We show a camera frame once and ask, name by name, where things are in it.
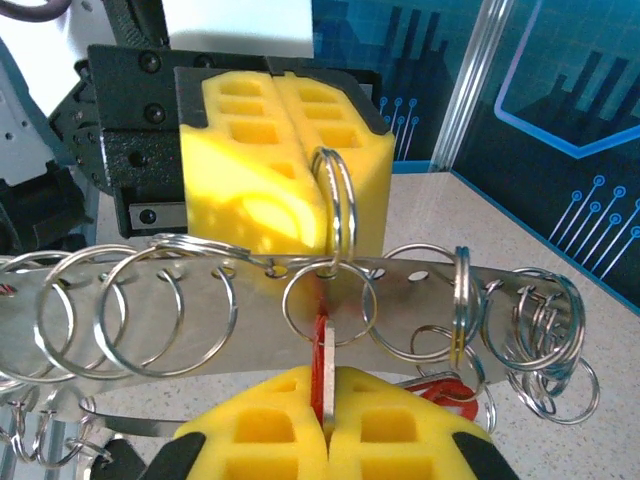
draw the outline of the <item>blue backdrop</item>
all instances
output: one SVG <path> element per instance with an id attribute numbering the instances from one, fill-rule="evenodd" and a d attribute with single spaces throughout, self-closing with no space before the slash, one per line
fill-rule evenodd
<path id="1" fill-rule="evenodd" d="M 428 160 L 479 0 L 313 0 L 314 63 L 382 76 L 400 167 Z M 517 0 L 455 171 L 640 309 L 640 2 Z"/>

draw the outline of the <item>screw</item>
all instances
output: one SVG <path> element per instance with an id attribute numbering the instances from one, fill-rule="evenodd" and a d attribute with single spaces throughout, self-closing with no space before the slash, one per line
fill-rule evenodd
<path id="1" fill-rule="evenodd" d="M 164 108 L 157 103 L 150 103 L 144 107 L 144 118 L 147 119 L 147 122 L 153 123 L 154 125 L 162 123 L 166 118 Z"/>
<path id="2" fill-rule="evenodd" d="M 140 212 L 140 221 L 145 225 L 152 225 L 156 223 L 157 215 L 153 210 L 149 210 L 148 208 Z"/>
<path id="3" fill-rule="evenodd" d="M 140 152 L 131 152 L 128 158 L 131 166 L 135 168 L 144 167 L 149 163 L 144 155 L 142 155 L 142 153 Z"/>
<path id="4" fill-rule="evenodd" d="M 147 73 L 156 73 L 162 63 L 160 57 L 153 52 L 143 52 L 138 60 L 140 68 Z"/>
<path id="5" fill-rule="evenodd" d="M 80 78 L 82 80 L 84 80 L 87 83 L 92 83 L 91 72 L 89 71 L 89 67 L 87 65 L 83 65 L 82 67 L 80 67 L 80 70 L 78 71 L 78 73 L 80 74 Z"/>
<path id="6" fill-rule="evenodd" d="M 213 61 L 209 55 L 198 55 L 193 61 L 193 66 L 198 68 L 213 68 L 216 66 L 216 62 Z"/>

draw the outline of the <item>white panel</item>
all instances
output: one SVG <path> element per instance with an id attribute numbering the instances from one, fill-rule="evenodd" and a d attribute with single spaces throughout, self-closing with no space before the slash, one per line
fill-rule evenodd
<path id="1" fill-rule="evenodd" d="M 171 48 L 313 56 L 311 0 L 163 0 Z"/>

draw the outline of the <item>metal key ring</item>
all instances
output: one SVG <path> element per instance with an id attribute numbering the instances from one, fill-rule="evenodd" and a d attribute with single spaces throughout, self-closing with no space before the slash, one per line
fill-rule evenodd
<path id="1" fill-rule="evenodd" d="M 581 413 L 573 418 L 557 418 L 556 415 L 551 415 L 543 411 L 537 412 L 539 416 L 559 425 L 577 425 L 584 422 L 595 413 L 598 408 L 598 404 L 600 403 L 600 382 L 598 381 L 596 372 L 584 358 L 580 358 L 579 364 L 586 370 L 589 375 L 589 379 L 591 380 L 591 399 L 589 400 L 589 405 L 587 405 Z"/>
<path id="2" fill-rule="evenodd" d="M 37 263 L 37 260 L 60 260 L 70 257 L 72 253 L 61 250 L 40 250 L 38 252 L 23 253 L 9 260 L 0 263 L 0 273 L 15 271 L 22 265 L 28 265 L 32 268 L 45 268 L 44 265 Z"/>
<path id="3" fill-rule="evenodd" d="M 291 330 L 298 336 L 300 336 L 301 338 L 304 338 L 305 340 L 308 340 L 309 342 L 313 342 L 313 338 L 311 338 L 310 336 L 306 335 L 305 333 L 303 333 L 295 324 L 295 322 L 293 321 L 293 319 L 291 318 L 291 312 L 289 311 L 289 296 L 291 295 L 291 289 L 294 287 L 294 285 L 296 284 L 296 282 L 298 282 L 304 275 L 306 275 L 309 272 L 312 271 L 317 271 L 320 270 L 322 268 L 325 267 L 329 267 L 333 264 L 333 260 L 325 260 L 325 261 L 319 261 L 319 262 L 314 262 L 314 263 L 310 263 L 309 265 L 307 265 L 304 268 L 301 268 L 300 270 L 298 270 L 296 272 L 296 274 L 293 276 L 293 278 L 289 281 L 289 283 L 287 284 L 287 286 L 284 289 L 284 293 L 282 295 L 282 315 L 284 316 L 285 320 L 287 321 L 287 324 L 289 325 L 289 328 L 291 328 Z M 336 347 L 343 347 L 345 345 L 348 345 L 356 340 L 358 340 L 359 338 L 361 338 L 362 336 L 366 335 L 367 333 L 371 333 L 373 332 L 373 329 L 375 328 L 375 324 L 376 321 L 378 319 L 378 297 L 376 295 L 375 289 L 373 288 L 373 283 L 371 282 L 371 279 L 369 278 L 369 275 L 367 275 L 367 273 L 362 270 L 360 267 L 357 267 L 355 265 L 352 265 L 350 263 L 345 263 L 345 262 L 340 262 L 338 264 L 338 268 L 342 268 L 344 270 L 347 270 L 351 273 L 354 273 L 355 275 L 357 275 L 358 277 L 360 277 L 362 279 L 362 281 L 364 282 L 365 285 L 365 290 L 364 292 L 368 292 L 371 296 L 371 301 L 372 301 L 372 307 L 373 307 L 373 314 L 370 316 L 369 313 L 367 312 L 367 308 L 365 307 L 365 295 L 363 292 L 363 296 L 362 296 L 362 319 L 364 321 L 365 324 L 365 329 L 362 330 L 361 332 L 359 332 L 357 335 L 347 339 L 347 340 L 342 340 L 339 342 L 336 342 L 335 346 Z"/>
<path id="4" fill-rule="evenodd" d="M 58 259 L 66 258 L 69 256 L 71 256 L 71 253 L 69 252 L 58 251 L 58 250 L 41 250 L 39 252 L 25 253 L 8 260 L 5 260 L 3 258 L 2 263 L 0 263 L 0 273 L 19 271 L 20 267 L 24 267 L 24 266 L 27 266 L 30 268 L 43 268 L 43 265 L 40 265 L 39 263 L 37 263 L 36 260 L 58 260 Z M 63 344 L 61 349 L 61 351 L 66 354 L 69 351 L 69 348 L 71 347 L 71 342 L 73 341 L 73 337 L 75 335 L 75 326 L 76 326 L 75 312 L 73 310 L 71 299 L 68 297 L 67 293 L 61 288 L 61 286 L 54 285 L 53 289 L 56 291 L 56 293 L 60 297 L 62 304 L 65 308 L 65 312 L 67 314 L 67 324 L 68 324 L 67 336 L 65 338 L 65 343 Z M 47 365 L 42 367 L 41 369 L 25 375 L 5 365 L 2 359 L 0 358 L 0 377 L 4 376 L 6 378 L 5 380 L 0 380 L 0 392 L 9 393 L 9 392 L 21 389 L 25 384 L 36 383 L 33 381 L 34 378 L 45 376 L 47 373 L 53 370 L 53 368 L 54 368 L 53 365 L 47 363 Z"/>
<path id="5" fill-rule="evenodd" d="M 537 401 L 535 401 L 534 398 L 531 395 L 529 395 L 525 391 L 524 386 L 523 386 L 522 382 L 518 380 L 518 377 L 517 377 L 516 373 L 513 372 L 513 371 L 507 372 L 507 380 L 509 381 L 509 384 L 511 385 L 511 388 L 513 388 L 513 390 L 518 395 L 518 398 L 520 399 L 520 401 L 522 403 L 524 403 L 524 405 L 529 410 L 531 410 L 533 413 L 535 413 L 537 417 L 544 418 L 543 417 L 543 408 L 542 408 L 542 406 Z M 555 409 L 556 409 L 555 402 L 552 400 L 550 403 L 551 403 L 552 411 L 555 411 Z"/>
<path id="6" fill-rule="evenodd" d="M 556 402 L 553 397 L 546 393 L 544 388 L 541 388 L 541 386 L 538 385 L 539 379 L 540 375 L 538 374 L 538 372 L 527 372 L 522 375 L 520 385 L 522 386 L 523 391 L 529 396 L 531 401 L 535 403 L 539 412 L 544 412 L 549 415 L 555 415 L 558 411 Z"/>
<path id="7" fill-rule="evenodd" d="M 77 325 L 76 312 L 75 312 L 75 309 L 73 308 L 71 299 L 59 284 L 54 283 L 51 286 L 49 286 L 49 288 L 53 289 L 58 294 L 58 296 L 60 297 L 60 300 L 62 301 L 62 305 L 64 307 L 65 313 L 67 315 L 67 336 L 65 338 L 65 343 L 63 344 L 62 349 L 60 350 L 60 353 L 62 355 L 65 355 L 69 351 L 69 348 L 71 347 L 71 343 L 73 342 L 73 338 L 75 336 L 76 325 Z M 12 378 L 14 381 L 22 382 L 24 384 L 53 384 L 58 382 L 65 382 L 67 380 L 71 380 L 74 377 L 73 374 L 66 373 L 58 377 L 45 378 L 45 375 L 47 375 L 51 370 L 53 370 L 54 367 L 55 367 L 54 365 L 47 363 L 46 366 L 40 368 L 39 370 L 31 374 L 25 375 L 4 364 L 4 362 L 2 362 L 2 359 L 0 358 L 0 373 L 6 377 Z"/>
<path id="8" fill-rule="evenodd" d="M 173 330 L 171 331 L 171 334 L 169 335 L 169 339 L 165 342 L 164 346 L 162 347 L 162 349 L 152 355 L 151 357 L 149 357 L 148 359 L 142 361 L 140 363 L 140 365 L 142 367 L 146 367 L 147 365 L 150 365 L 151 363 L 155 362 L 156 360 L 158 360 L 162 355 L 164 355 L 169 348 L 171 348 L 171 345 L 173 345 L 173 343 L 175 342 L 176 338 L 178 338 L 178 335 L 180 334 L 180 330 L 182 329 L 182 325 L 184 324 L 184 315 L 185 315 L 185 308 L 184 308 L 184 298 L 183 298 L 183 294 L 182 294 L 182 289 L 180 288 L 180 286 L 178 285 L 177 280 L 173 277 L 173 275 L 169 272 L 169 270 L 167 269 L 162 269 L 160 272 L 158 272 L 157 277 L 159 279 L 164 279 L 165 282 L 167 282 L 170 286 L 171 289 L 173 290 L 174 293 L 174 297 L 176 299 L 176 305 L 177 305 L 177 312 L 176 312 L 176 321 L 174 322 L 173 325 Z M 117 284 L 113 283 L 111 285 L 111 287 L 116 287 Z M 96 333 L 95 327 L 94 327 L 94 336 L 96 336 L 96 343 L 98 344 L 98 346 L 100 346 L 100 348 L 102 349 L 102 345 L 100 343 L 100 340 L 98 340 L 98 338 L 102 339 L 102 335 L 105 335 L 106 337 L 106 331 L 105 332 L 98 332 Z M 116 337 L 115 340 L 113 340 L 111 342 L 111 340 L 109 340 L 111 342 L 111 345 L 113 347 L 113 349 L 115 351 L 117 351 L 117 347 L 118 347 L 118 339 L 119 337 Z M 109 355 L 107 355 L 106 353 L 104 354 L 105 358 L 109 358 Z M 117 366 L 119 366 L 120 368 L 122 368 L 123 370 L 129 370 L 129 368 L 125 365 L 122 365 L 119 361 L 114 361 L 112 358 L 109 358 L 109 360 L 111 362 L 113 362 L 114 364 L 116 364 Z"/>
<path id="9" fill-rule="evenodd" d="M 401 247 L 397 247 L 394 248 L 393 250 L 390 250 L 389 252 L 387 252 L 386 254 L 383 255 L 383 258 L 393 258 L 397 255 L 400 255 L 401 253 L 405 253 L 411 250 L 427 250 L 430 252 L 435 252 L 435 253 L 439 253 L 441 255 L 444 255 L 445 257 L 447 257 L 449 260 L 451 260 L 452 262 L 456 262 L 456 255 L 454 255 L 452 252 L 450 252 L 449 250 L 442 248 L 438 245 L 431 245 L 428 243 L 412 243 L 409 245 L 403 245 Z M 371 273 L 370 273 L 370 277 L 374 277 L 376 274 L 377 270 L 374 269 Z M 480 309 L 482 307 L 482 299 L 480 296 L 480 292 L 479 292 L 479 288 L 476 284 L 476 282 L 473 280 L 472 277 L 469 277 L 470 280 L 470 286 L 471 289 L 475 292 L 475 298 L 477 301 L 477 305 L 478 308 Z M 454 325 L 456 324 L 457 320 L 455 318 L 454 315 Z M 465 344 L 469 344 L 471 343 L 471 341 L 473 340 L 473 337 L 476 335 L 476 333 L 478 332 L 479 326 L 480 326 L 480 321 L 476 320 L 475 322 L 469 322 L 469 323 L 473 323 L 474 325 L 472 326 L 472 328 L 469 328 L 464 340 Z M 415 349 L 414 350 L 410 350 L 409 352 L 401 350 L 393 345 L 391 345 L 391 343 L 389 343 L 378 331 L 377 328 L 372 328 L 371 329 L 371 333 L 370 333 L 371 337 L 373 338 L 373 340 L 380 345 L 382 348 L 384 348 L 385 350 L 387 350 L 389 353 L 391 353 L 393 356 L 399 358 L 400 360 L 403 360 L 405 362 L 408 363 L 415 363 L 415 364 L 420 364 L 420 363 L 435 363 L 435 362 L 441 362 L 443 360 L 445 360 L 450 354 L 451 354 L 451 345 L 442 348 L 441 350 L 438 350 L 436 352 L 433 353 L 426 353 L 426 354 L 416 354 L 415 353 Z"/>
<path id="10" fill-rule="evenodd" d="M 514 270 L 514 272 L 526 273 L 531 270 L 533 269 L 520 269 L 518 271 Z M 518 370 L 522 372 L 534 372 L 536 370 L 542 370 L 542 369 L 548 368 L 554 364 L 557 364 L 557 362 L 561 362 L 566 358 L 570 358 L 572 356 L 579 354 L 580 349 L 582 347 L 583 340 L 584 340 L 584 334 L 585 334 L 584 310 L 580 307 L 577 298 L 575 298 L 575 296 L 571 294 L 568 290 L 572 284 L 568 280 L 566 281 L 565 280 L 566 279 L 559 279 L 558 283 L 560 283 L 560 285 L 565 288 L 565 291 L 567 291 L 568 297 L 570 298 L 571 314 L 574 319 L 574 321 L 571 322 L 571 330 L 575 329 L 576 335 L 571 337 L 573 341 L 571 342 L 568 341 L 564 343 L 560 348 L 554 349 L 552 352 L 546 355 L 543 355 L 536 359 L 530 359 L 530 360 L 519 362 L 519 361 L 512 360 L 507 356 L 501 354 L 500 352 L 498 352 L 498 349 L 496 348 L 495 344 L 493 343 L 493 340 L 491 339 L 491 335 L 489 333 L 489 318 L 487 317 L 484 319 L 484 322 L 482 324 L 482 338 L 484 340 L 484 344 L 503 365 L 505 365 L 506 367 L 512 370 Z M 519 322 L 520 319 L 517 318 L 517 310 L 518 309 L 516 309 L 515 315 L 516 315 L 517 322 Z"/>
<path id="11" fill-rule="evenodd" d="M 488 403 L 484 404 L 487 419 L 487 426 L 485 430 L 489 435 L 491 435 L 496 431 L 496 427 L 498 426 L 498 408 L 489 387 L 486 385 L 484 387 L 484 393 L 487 395 L 487 399 L 489 400 Z"/>
<path id="12" fill-rule="evenodd" d="M 158 233 L 147 242 L 150 247 L 166 247 L 180 252 L 197 255 L 219 255 L 225 258 L 242 260 L 252 265 L 268 269 L 269 263 L 251 255 L 251 250 L 215 240 L 206 240 L 182 233 Z"/>
<path id="13" fill-rule="evenodd" d="M 89 455 L 85 450 L 90 450 L 93 456 L 102 457 L 106 463 L 113 463 L 113 455 L 106 448 L 99 447 L 95 443 L 82 438 L 67 438 L 64 446 L 69 450 L 79 451 L 82 454 Z"/>
<path id="14" fill-rule="evenodd" d="M 471 327 L 471 315 L 469 311 L 471 272 L 469 249 L 467 247 L 456 247 L 454 266 L 456 270 L 456 282 L 453 289 L 455 315 L 453 318 L 453 328 L 451 329 L 449 363 L 452 369 L 458 369 L 460 367 L 460 358 L 463 356 L 466 345 L 465 336 L 467 329 Z"/>
<path id="15" fill-rule="evenodd" d="M 166 248 L 166 247 L 150 247 L 141 252 L 136 253 L 135 255 L 131 255 L 128 258 L 125 258 L 120 263 L 118 263 L 112 270 L 109 272 L 109 275 L 104 280 L 103 284 L 100 287 L 98 300 L 96 302 L 96 314 L 93 320 L 94 327 L 94 336 L 96 338 L 96 342 L 104 352 L 104 354 L 114 362 L 116 365 L 120 365 L 123 368 L 126 368 L 129 372 L 136 373 L 138 375 L 152 377 L 152 378 L 168 378 L 174 377 L 178 375 L 183 375 L 185 373 L 191 372 L 205 363 L 207 363 L 215 354 L 217 354 L 220 349 L 227 343 L 229 338 L 233 333 L 233 330 L 236 325 L 236 320 L 238 316 L 238 304 L 236 300 L 235 291 L 233 289 L 233 284 L 231 280 L 224 272 L 222 268 L 217 268 L 216 271 L 224 283 L 227 299 L 229 301 L 229 318 L 227 321 L 227 330 L 225 333 L 218 339 L 218 341 L 201 357 L 201 359 L 188 367 L 183 367 L 175 370 L 151 370 L 148 368 L 140 367 L 138 365 L 133 364 L 124 358 L 123 355 L 115 348 L 115 345 L 109 339 L 107 335 L 106 329 L 106 321 L 105 321 L 105 310 L 107 304 L 107 295 L 109 293 L 110 286 L 116 281 L 118 275 L 129 265 L 144 260 L 146 258 L 157 255 L 158 253 L 166 253 L 166 252 L 177 252 L 180 253 L 181 250 Z M 177 299 L 181 299 L 181 290 L 178 287 L 178 284 L 174 282 L 174 286 L 176 288 Z"/>
<path id="16" fill-rule="evenodd" d="M 347 246 L 347 262 L 351 262 L 355 255 L 355 246 L 357 243 L 357 210 L 356 210 L 356 195 L 355 189 L 353 187 L 353 182 L 351 181 L 351 176 L 349 175 L 349 170 L 347 165 L 344 163 L 344 160 L 340 156 L 338 152 L 333 149 L 326 147 L 318 147 L 313 152 L 313 157 L 311 160 L 311 172 L 313 175 L 318 178 L 320 163 L 324 162 L 325 168 L 327 170 L 327 177 L 329 180 L 329 189 L 331 196 L 331 207 L 333 209 L 333 220 L 329 223 L 330 226 L 333 227 L 333 262 L 331 264 L 331 268 L 329 270 L 329 274 L 334 276 L 338 273 L 339 265 L 342 262 L 342 242 L 344 237 L 344 222 L 342 218 L 342 201 L 340 195 L 340 187 L 338 186 L 338 178 L 336 176 L 336 171 L 333 167 L 333 162 L 338 167 L 340 171 L 340 176 L 343 181 L 343 186 L 345 189 L 346 197 L 347 197 L 347 208 L 349 215 L 349 237 L 348 237 L 348 246 Z"/>
<path id="17" fill-rule="evenodd" d="M 31 409 L 31 402 L 37 401 L 38 392 L 35 387 L 31 387 L 20 400 L 8 402 L 11 407 L 12 421 L 15 425 L 15 433 L 11 435 L 10 445 L 13 453 L 24 463 L 31 463 L 36 459 L 35 449 L 32 453 L 27 453 L 24 444 L 26 433 L 25 410 Z"/>
<path id="18" fill-rule="evenodd" d="M 420 332 L 434 332 L 434 333 L 438 333 L 440 335 L 444 335 L 448 339 L 451 339 L 451 337 L 453 336 L 450 330 L 448 330 L 448 329 L 446 329 L 444 327 L 441 327 L 440 325 L 422 325 L 421 327 L 416 329 L 416 332 L 417 333 L 420 333 Z M 465 345 L 464 352 L 465 352 L 465 355 L 466 355 L 467 360 L 469 362 L 469 366 L 476 373 L 478 382 L 477 382 L 476 388 L 473 390 L 473 394 L 470 395 L 470 396 L 459 397 L 457 395 L 447 395 L 447 394 L 444 394 L 444 393 L 442 394 L 443 397 L 449 398 L 451 400 L 455 400 L 457 402 L 471 402 L 471 401 L 475 400 L 484 391 L 484 387 L 485 387 L 486 382 L 487 382 L 487 377 L 486 377 L 486 374 L 484 372 L 484 367 L 482 366 L 482 361 L 480 360 L 480 357 L 478 357 L 478 354 L 475 352 L 475 350 L 473 348 L 471 348 L 470 345 Z"/>
<path id="19" fill-rule="evenodd" d="M 90 369 L 87 367 L 82 367 L 80 365 L 76 365 L 73 362 L 70 362 L 62 352 L 57 351 L 49 338 L 46 335 L 45 331 L 45 307 L 47 303 L 47 298 L 49 296 L 49 289 L 52 285 L 54 285 L 58 281 L 58 277 L 70 268 L 73 265 L 78 263 L 87 261 L 88 259 L 93 259 L 97 256 L 105 255 L 105 254 L 124 254 L 124 255 L 132 255 L 136 252 L 136 250 L 132 247 L 126 247 L 123 245 L 98 245 L 95 247 L 88 247 L 82 251 L 82 253 L 76 253 L 73 257 L 62 260 L 58 265 L 56 265 L 47 275 L 44 281 L 44 287 L 40 291 L 38 295 L 37 302 L 37 317 L 36 323 L 33 327 L 33 333 L 35 336 L 35 342 L 40 347 L 40 350 L 47 356 L 48 360 L 55 365 L 56 367 L 65 370 L 67 372 L 71 372 L 67 375 L 58 377 L 54 379 L 56 381 L 65 381 L 73 378 L 75 376 L 82 376 L 84 378 L 88 378 L 91 380 L 120 380 L 122 378 L 126 378 L 131 374 L 122 370 L 101 370 L 96 371 L 94 369 Z M 52 383 L 50 382 L 50 378 L 40 379 L 35 383 Z"/>

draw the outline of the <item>glass panel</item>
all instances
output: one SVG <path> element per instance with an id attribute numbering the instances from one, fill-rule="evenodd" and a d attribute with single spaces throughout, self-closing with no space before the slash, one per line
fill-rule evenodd
<path id="1" fill-rule="evenodd" d="M 454 170 L 640 307 L 640 3 L 520 0 Z"/>

